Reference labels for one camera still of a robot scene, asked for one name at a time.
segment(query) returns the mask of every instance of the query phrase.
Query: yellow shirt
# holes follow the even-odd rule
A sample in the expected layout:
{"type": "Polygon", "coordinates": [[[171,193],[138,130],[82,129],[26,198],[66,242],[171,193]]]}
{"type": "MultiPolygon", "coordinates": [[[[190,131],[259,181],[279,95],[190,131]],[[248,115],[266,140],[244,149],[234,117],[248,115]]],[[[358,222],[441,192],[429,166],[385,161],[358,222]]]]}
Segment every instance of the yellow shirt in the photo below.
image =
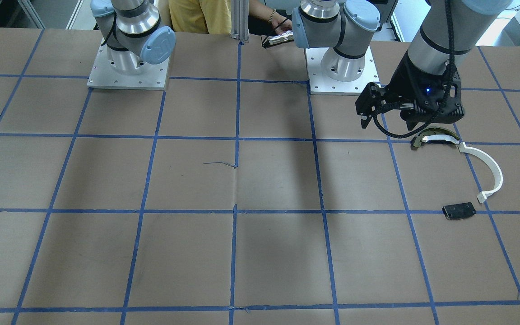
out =
{"type": "Polygon", "coordinates": [[[176,32],[228,34],[231,0],[169,0],[176,32]]]}

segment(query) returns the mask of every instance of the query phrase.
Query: white curved object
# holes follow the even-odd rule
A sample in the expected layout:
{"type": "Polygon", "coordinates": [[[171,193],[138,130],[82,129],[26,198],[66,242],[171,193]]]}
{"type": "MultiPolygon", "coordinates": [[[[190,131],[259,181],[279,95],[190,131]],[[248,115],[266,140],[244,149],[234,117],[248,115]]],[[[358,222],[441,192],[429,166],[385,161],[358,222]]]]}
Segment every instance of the white curved object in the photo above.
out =
{"type": "Polygon", "coordinates": [[[461,142],[459,144],[459,151],[461,153],[468,153],[472,154],[473,156],[476,156],[480,160],[483,160],[487,166],[491,169],[491,172],[493,172],[493,176],[495,177],[495,188],[490,191],[482,191],[477,195],[478,201],[483,203],[487,201],[487,197],[490,197],[495,192],[497,192],[499,189],[501,189],[501,186],[503,186],[503,172],[501,171],[501,168],[499,167],[499,164],[486,152],[473,148],[468,147],[465,142],[461,142]]]}

